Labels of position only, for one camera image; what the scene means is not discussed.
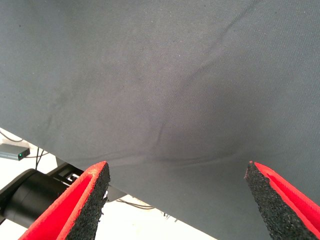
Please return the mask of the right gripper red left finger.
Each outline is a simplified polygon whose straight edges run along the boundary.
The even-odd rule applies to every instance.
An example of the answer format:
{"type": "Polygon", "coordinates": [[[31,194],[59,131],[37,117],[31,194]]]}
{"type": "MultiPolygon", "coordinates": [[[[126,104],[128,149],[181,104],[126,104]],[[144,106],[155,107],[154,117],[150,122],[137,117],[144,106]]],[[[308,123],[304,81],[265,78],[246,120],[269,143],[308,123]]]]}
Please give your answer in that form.
{"type": "Polygon", "coordinates": [[[94,240],[107,201],[106,161],[90,166],[20,237],[21,240],[94,240]]]}

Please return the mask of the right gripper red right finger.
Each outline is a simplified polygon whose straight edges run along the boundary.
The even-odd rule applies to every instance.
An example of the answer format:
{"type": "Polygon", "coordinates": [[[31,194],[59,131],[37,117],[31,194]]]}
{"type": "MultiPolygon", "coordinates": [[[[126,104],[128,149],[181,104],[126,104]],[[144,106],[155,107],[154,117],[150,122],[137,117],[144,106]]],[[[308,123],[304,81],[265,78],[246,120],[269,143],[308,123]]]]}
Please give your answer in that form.
{"type": "Polygon", "coordinates": [[[244,179],[273,240],[320,238],[320,206],[276,171],[250,161],[244,179]]]}

